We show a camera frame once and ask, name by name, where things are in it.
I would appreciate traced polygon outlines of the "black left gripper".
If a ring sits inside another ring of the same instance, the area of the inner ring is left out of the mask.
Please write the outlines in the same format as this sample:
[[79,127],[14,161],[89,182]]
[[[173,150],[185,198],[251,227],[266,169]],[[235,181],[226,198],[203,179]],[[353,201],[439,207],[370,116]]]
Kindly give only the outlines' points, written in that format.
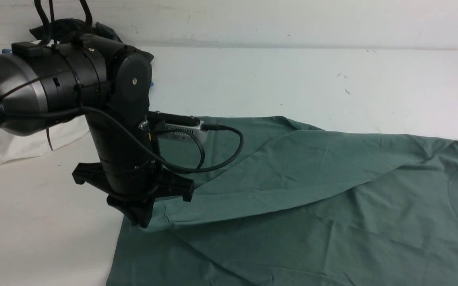
[[152,159],[78,163],[72,173],[76,184],[88,183],[105,192],[107,204],[119,210],[132,226],[147,228],[155,199],[193,195],[193,180],[165,170]]

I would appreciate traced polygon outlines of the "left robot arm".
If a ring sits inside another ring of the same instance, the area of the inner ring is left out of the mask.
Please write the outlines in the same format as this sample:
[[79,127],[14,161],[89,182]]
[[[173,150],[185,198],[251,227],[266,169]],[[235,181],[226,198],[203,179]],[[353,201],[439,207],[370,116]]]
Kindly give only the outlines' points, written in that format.
[[134,226],[147,227],[156,199],[191,201],[193,180],[159,160],[165,125],[199,126],[149,111],[152,56],[95,35],[72,43],[14,43],[0,54],[0,129],[28,136],[85,116],[99,163],[80,163],[75,183],[105,192]]

